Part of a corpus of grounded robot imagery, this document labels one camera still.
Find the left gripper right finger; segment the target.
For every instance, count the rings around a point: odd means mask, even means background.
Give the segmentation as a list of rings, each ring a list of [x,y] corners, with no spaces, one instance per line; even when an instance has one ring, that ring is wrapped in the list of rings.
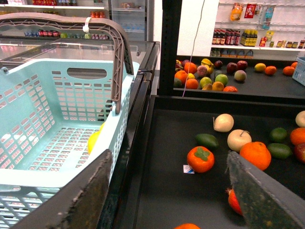
[[[303,229],[305,201],[231,151],[227,168],[232,188],[250,229]]]

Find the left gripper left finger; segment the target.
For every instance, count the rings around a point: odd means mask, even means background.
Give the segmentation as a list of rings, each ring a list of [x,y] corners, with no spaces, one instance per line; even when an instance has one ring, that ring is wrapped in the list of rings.
[[[105,203],[112,153],[106,149],[55,196],[17,223],[15,229],[94,229]]]

